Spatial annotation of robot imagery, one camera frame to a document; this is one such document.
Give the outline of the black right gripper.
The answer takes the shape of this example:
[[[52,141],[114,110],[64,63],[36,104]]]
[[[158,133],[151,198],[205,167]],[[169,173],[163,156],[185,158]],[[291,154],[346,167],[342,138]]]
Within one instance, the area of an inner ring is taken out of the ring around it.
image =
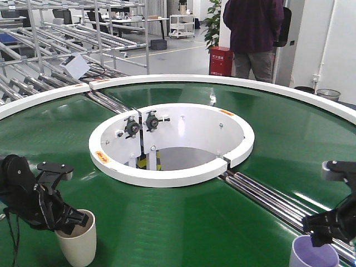
[[[333,238],[344,242],[355,238],[355,162],[323,161],[322,178],[328,181],[344,181],[352,194],[332,211],[302,218],[303,230],[310,233],[313,247],[331,244]]]

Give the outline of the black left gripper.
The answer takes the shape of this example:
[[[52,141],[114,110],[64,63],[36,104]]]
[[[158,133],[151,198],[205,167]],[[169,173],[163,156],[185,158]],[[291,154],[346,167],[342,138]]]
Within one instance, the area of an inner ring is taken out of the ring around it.
[[[37,230],[61,230],[71,235],[76,225],[86,226],[88,215],[64,202],[55,191],[61,180],[72,179],[74,167],[44,161],[37,169],[40,173],[35,178],[25,157],[1,156],[1,202]]]

